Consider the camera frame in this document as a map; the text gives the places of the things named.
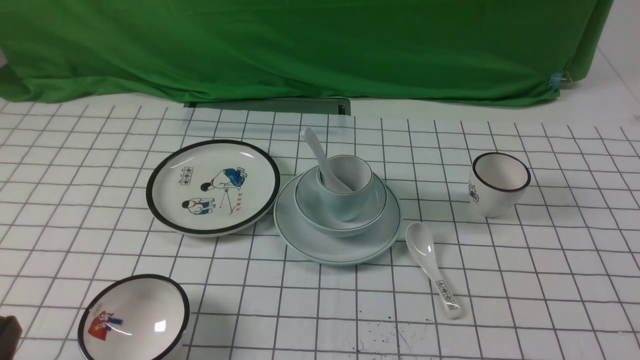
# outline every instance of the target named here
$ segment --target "plate with black rim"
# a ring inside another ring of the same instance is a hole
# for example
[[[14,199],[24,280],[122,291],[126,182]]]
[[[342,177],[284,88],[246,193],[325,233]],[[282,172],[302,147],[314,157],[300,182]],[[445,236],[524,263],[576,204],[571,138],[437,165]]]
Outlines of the plate with black rim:
[[[211,237],[258,221],[280,188],[275,161],[235,140],[209,140],[164,159],[147,183],[147,204],[158,221],[178,233]]]

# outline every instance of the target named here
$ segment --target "metal clip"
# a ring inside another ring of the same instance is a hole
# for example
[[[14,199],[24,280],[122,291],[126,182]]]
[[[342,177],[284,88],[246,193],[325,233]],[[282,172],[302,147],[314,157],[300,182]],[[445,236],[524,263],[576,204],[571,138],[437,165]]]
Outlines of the metal clip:
[[[566,88],[573,84],[573,79],[569,76],[569,72],[555,72],[551,74],[551,78],[549,79],[549,85],[547,88],[557,90],[559,88]]]

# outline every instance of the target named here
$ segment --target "white bowl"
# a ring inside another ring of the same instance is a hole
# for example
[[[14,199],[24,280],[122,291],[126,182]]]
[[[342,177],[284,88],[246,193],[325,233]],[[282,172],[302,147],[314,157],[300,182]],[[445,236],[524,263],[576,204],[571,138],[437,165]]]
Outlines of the white bowl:
[[[189,299],[168,277],[135,275],[96,296],[78,326],[78,345],[87,360],[170,359],[182,347]]]
[[[372,194],[362,212],[351,221],[340,221],[331,216],[318,192],[318,167],[305,172],[295,187],[296,207],[314,229],[338,238],[350,238],[367,231],[382,216],[387,205],[387,190],[380,178],[373,175]]]

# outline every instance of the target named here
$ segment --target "white spoon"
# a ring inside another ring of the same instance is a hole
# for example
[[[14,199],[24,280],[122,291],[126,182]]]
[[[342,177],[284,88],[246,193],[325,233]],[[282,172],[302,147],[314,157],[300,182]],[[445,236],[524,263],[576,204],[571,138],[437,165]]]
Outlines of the white spoon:
[[[337,193],[350,193],[351,189],[346,186],[342,181],[338,180],[337,177],[331,171],[331,167],[329,167],[329,162],[326,160],[326,155],[324,154],[324,150],[322,149],[322,145],[320,144],[320,140],[316,136],[311,128],[306,127],[303,133],[305,137],[305,141],[311,148],[311,151],[316,155],[316,159],[318,160],[318,165],[320,165],[320,172],[324,178],[324,185],[326,188]]]
[[[431,231],[422,222],[414,222],[406,228],[404,235],[409,253],[431,279],[432,284],[438,288],[440,298],[444,303],[445,314],[450,319],[459,318],[462,315],[462,309],[460,309],[460,305],[453,297],[450,287],[442,278],[438,268]]]

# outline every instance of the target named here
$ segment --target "white plate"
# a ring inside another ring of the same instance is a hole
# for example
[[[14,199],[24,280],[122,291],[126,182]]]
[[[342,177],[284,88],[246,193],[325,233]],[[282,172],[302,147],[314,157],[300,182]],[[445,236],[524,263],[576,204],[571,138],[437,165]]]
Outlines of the white plate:
[[[135,275],[89,303],[78,325],[78,345],[87,360],[168,358],[182,347],[189,315],[189,299],[177,282]]]
[[[278,167],[267,153],[244,142],[209,140],[158,165],[147,183],[147,204],[179,233],[221,236],[257,221],[279,187]]]
[[[295,188],[300,176],[289,181],[280,192],[273,219],[280,236],[292,249],[317,263],[355,265],[372,260],[396,240],[402,222],[402,210],[396,195],[387,188],[387,205],[375,224],[364,233],[338,238],[315,230],[296,207]]]

